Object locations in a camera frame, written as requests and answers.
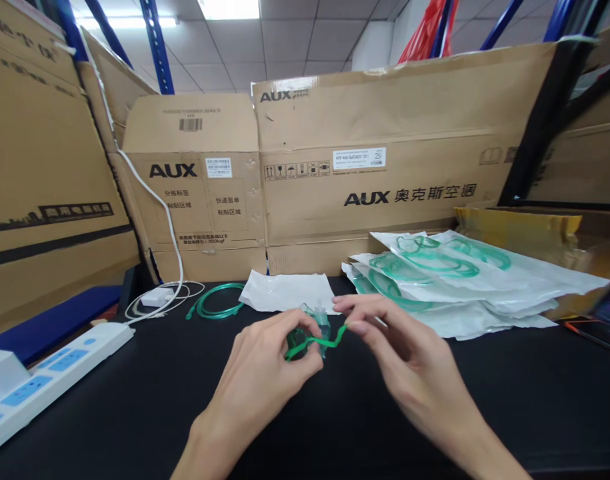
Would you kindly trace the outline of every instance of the ceiling light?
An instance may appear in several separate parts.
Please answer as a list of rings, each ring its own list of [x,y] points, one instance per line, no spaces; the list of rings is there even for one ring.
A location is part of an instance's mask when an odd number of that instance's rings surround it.
[[[260,18],[258,0],[198,0],[207,20]]]
[[[142,17],[109,17],[107,18],[109,25],[113,29],[144,29],[145,19]],[[98,30],[100,26],[94,18],[77,18],[78,25],[87,30]],[[158,22],[161,28],[173,28],[178,25],[174,17],[158,17]]]

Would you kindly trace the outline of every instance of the flattened cardboard box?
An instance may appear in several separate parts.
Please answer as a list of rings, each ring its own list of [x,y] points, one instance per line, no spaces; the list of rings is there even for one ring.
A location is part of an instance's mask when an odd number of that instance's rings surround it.
[[[123,149],[167,203],[188,279],[240,280],[252,268],[264,271],[258,136],[247,95],[139,98]],[[164,208],[133,176],[126,181],[163,280],[177,279]]]
[[[90,32],[81,29],[99,77],[92,64],[79,62],[83,84],[91,101],[91,108],[98,124],[100,136],[109,153],[116,153],[114,135],[118,147],[122,148],[129,112],[139,97],[158,95],[147,82],[140,78],[124,61],[108,50]],[[107,118],[105,103],[100,89],[104,89],[111,113],[112,124]]]
[[[147,95],[158,95],[158,93],[92,34],[85,29],[81,30],[91,61],[78,62],[78,70],[91,103],[98,132],[105,150],[109,153],[109,162],[114,170],[127,212],[138,234],[144,262],[152,280],[157,283],[158,274],[151,261],[149,240],[141,214],[135,204],[131,184],[125,181],[126,178],[132,176],[132,173],[125,160],[117,153],[116,142],[118,148],[122,148],[127,116],[136,100]]]
[[[0,0],[0,332],[138,262],[61,32],[12,3]]]
[[[554,52],[255,84],[270,273],[338,275],[358,245],[382,250],[370,231],[447,229],[497,199]]]
[[[610,29],[600,39],[584,77],[610,66]],[[552,142],[528,199],[610,203],[610,92]]]

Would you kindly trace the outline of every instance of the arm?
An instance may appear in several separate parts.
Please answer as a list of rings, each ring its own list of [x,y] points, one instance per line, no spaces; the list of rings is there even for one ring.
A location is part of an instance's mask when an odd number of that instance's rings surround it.
[[[449,345],[434,330],[380,295],[346,295],[334,303],[372,350],[405,416],[460,468],[476,480],[531,478],[486,424]]]
[[[254,438],[322,369],[316,343],[304,358],[285,361],[285,339],[296,327],[322,336],[315,320],[301,310],[256,322],[236,336],[216,392],[194,420],[171,480],[227,478]]]

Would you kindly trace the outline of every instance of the white label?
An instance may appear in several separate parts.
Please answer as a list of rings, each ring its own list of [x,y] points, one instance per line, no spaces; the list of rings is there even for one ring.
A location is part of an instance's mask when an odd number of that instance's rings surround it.
[[[384,167],[387,160],[387,149],[338,150],[333,153],[333,169]]]
[[[205,159],[208,178],[231,178],[231,159]]]

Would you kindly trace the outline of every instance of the power strip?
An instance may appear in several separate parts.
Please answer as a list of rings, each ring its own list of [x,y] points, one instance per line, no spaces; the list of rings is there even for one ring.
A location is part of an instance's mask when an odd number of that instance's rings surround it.
[[[133,336],[122,323],[101,323],[32,368],[29,380],[0,396],[0,446]]]

